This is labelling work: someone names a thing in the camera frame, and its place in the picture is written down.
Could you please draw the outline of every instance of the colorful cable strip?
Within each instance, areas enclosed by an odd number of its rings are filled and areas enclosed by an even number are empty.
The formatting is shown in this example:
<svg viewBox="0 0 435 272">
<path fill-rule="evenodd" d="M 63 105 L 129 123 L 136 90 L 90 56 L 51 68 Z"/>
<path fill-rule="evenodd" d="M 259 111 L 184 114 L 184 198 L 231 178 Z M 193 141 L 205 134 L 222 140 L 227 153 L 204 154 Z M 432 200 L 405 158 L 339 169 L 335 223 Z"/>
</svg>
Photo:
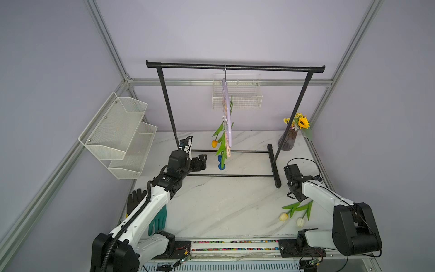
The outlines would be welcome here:
<svg viewBox="0 0 435 272">
<path fill-rule="evenodd" d="M 192 244 L 218 244 L 218 243 L 278 243 L 278 240 L 255 240 L 255 241 L 193 241 Z"/>
<path fill-rule="evenodd" d="M 279 248 L 193 248 L 192 251 L 221 251 L 221 250 L 278 250 Z"/>
</svg>

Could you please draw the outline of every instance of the marble table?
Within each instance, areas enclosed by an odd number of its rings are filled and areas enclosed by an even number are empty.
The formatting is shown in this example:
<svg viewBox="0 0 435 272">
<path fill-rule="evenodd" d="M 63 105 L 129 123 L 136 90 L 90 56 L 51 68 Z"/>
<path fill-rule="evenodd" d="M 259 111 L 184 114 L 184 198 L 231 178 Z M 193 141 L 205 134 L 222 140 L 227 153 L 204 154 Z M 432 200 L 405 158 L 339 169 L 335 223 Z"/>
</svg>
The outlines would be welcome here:
<svg viewBox="0 0 435 272">
<path fill-rule="evenodd" d="M 234 150 L 267 150 L 273 145 L 274 153 L 283 131 L 234 131 Z M 213 132 L 179 132 L 178 138 L 193 136 L 192 149 L 212 149 Z M 151 146 L 144 171 L 135 189 L 146 188 L 148 180 L 158 175 L 167 164 L 168 157 L 177 148 L 172 132 L 158 132 Z M 232 153 L 225 161 L 226 168 L 218 169 L 218 158 L 207 153 L 204 174 L 259 174 L 271 175 L 267 153 Z M 183 186 L 167 204 L 165 231 L 180 238 L 253 238 L 295 237 L 300 228 L 296 220 L 304 212 L 281 222 L 278 217 L 283 206 L 297 202 L 286 196 L 289 192 L 283 167 L 292 158 L 313 159 L 303 136 L 298 134 L 291 151 L 282 151 L 277 168 L 282 186 L 277 189 L 273 178 L 186 177 Z M 304 175 L 317 175 L 313 162 L 293 160 Z M 330 229 L 332 216 L 314 202 L 310 221 L 304 228 Z"/>
</svg>

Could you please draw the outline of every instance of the flower vase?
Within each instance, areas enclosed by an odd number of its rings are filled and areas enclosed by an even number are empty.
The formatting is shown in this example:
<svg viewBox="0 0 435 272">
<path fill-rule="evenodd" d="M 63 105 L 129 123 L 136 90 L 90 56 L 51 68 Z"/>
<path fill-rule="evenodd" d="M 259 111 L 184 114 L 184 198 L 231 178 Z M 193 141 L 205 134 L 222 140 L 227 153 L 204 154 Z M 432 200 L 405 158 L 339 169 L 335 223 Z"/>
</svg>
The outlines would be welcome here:
<svg viewBox="0 0 435 272">
<path fill-rule="evenodd" d="M 278 140 L 278 146 L 281 144 L 283 137 L 284 137 L 284 144 L 282 145 L 282 151 L 289 151 L 293 148 L 294 142 L 296 141 L 296 136 L 298 135 L 298 131 L 296 130 L 289 130 L 287 135 L 282 135 L 281 138 Z"/>
</svg>

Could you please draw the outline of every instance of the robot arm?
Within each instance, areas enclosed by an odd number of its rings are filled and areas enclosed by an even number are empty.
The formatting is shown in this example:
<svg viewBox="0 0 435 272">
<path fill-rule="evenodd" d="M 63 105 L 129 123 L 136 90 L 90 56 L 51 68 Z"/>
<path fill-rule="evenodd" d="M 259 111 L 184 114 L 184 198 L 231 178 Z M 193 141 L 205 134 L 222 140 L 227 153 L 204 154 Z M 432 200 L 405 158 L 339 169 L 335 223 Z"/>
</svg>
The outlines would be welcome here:
<svg viewBox="0 0 435 272">
<path fill-rule="evenodd" d="M 157 213 L 181 188 L 183 179 L 192 171 L 204 170 L 207 156 L 191 158 L 192 137 L 180 141 L 171 153 L 168 165 L 147 184 L 147 197 L 109 235 L 100 233 L 92 244 L 91 272 L 131 272 L 157 255 L 169 253 L 174 235 L 161 231 L 148 237 L 144 233 Z"/>
<path fill-rule="evenodd" d="M 297 165 L 284 167 L 290 192 L 298 201 L 311 198 L 333 216 L 332 230 L 303 231 L 304 240 L 313 248 L 336 249 L 345 256 L 378 251 L 381 238 L 371 208 L 354 203 L 322 184 L 318 176 L 303 176 Z"/>
</svg>

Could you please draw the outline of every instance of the black metal rack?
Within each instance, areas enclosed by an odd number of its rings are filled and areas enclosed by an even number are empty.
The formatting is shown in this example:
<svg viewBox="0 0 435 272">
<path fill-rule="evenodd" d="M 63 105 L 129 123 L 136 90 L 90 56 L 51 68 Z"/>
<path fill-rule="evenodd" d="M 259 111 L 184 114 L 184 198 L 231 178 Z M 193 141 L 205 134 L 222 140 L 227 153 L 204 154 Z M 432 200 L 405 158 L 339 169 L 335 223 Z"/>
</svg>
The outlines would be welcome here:
<svg viewBox="0 0 435 272">
<path fill-rule="evenodd" d="M 289 71 L 289 72 L 307 72 L 305 77 L 304 85 L 302 86 L 301 92 L 299 94 L 298 100 L 294 105 L 293 112 L 290 116 L 295 116 L 299 105 L 301 104 L 302 98 L 304 97 L 305 91 L 307 90 L 308 84 L 314 73 L 323 73 L 325 66 L 322 67 L 293 67 L 293 66 L 258 66 L 258 65 L 226 65 L 226 64 L 182 64 L 182 63 L 161 63 L 161 62 L 149 62 L 147 61 L 148 68 L 156 68 L 157 74 L 160 79 L 160 84 L 162 86 L 163 96 L 166 102 L 167 112 L 169 114 L 169 120 L 171 121 L 172 131 L 174 133 L 175 141 L 177 142 L 177 149 L 179 140 L 177 137 L 177 130 L 175 129 L 174 117 L 172 115 L 171 104 L 169 102 L 169 97 L 166 90 L 166 84 L 163 76 L 162 68 L 184 68 L 184 69 L 216 69 L 216 70 L 251 70 L 251 71 Z M 287 124 L 283 137 L 287 135 L 290 130 L 291 123 Z M 267 150 L 261 151 L 251 151 L 251 150 L 231 150 L 235 153 L 268 153 L 269 160 L 272 168 L 272 175 L 228 175 L 228 174 L 189 174 L 189 176 L 199 176 L 199 177 L 247 177 L 247 178 L 274 178 L 276 188 L 281 187 L 281 180 L 279 178 L 278 169 L 276 167 L 276 160 L 279 153 L 281 152 L 282 145 L 284 141 L 281 141 L 278 147 L 278 151 L 274 155 L 272 150 L 272 145 L 268 144 Z M 215 150 L 208 149 L 192 149 L 192 152 L 215 152 Z"/>
</svg>

